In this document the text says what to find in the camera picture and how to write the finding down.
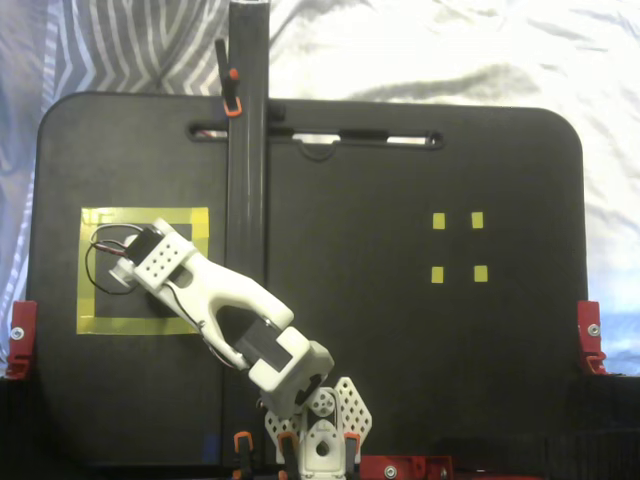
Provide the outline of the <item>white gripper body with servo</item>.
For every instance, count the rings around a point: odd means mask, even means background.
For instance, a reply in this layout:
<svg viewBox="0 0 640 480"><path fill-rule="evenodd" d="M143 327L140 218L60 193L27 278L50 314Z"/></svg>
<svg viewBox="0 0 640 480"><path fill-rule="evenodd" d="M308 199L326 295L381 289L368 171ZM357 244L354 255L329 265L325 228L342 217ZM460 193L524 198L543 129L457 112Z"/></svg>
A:
<svg viewBox="0 0 640 480"><path fill-rule="evenodd" d="M109 240L108 246L115 251L118 257L115 265L110 269L110 275L120 283L126 293L134 292L139 283L133 274L135 267L133 261L129 258L128 248L139 236L138 233L128 235L123 241Z"/></svg>

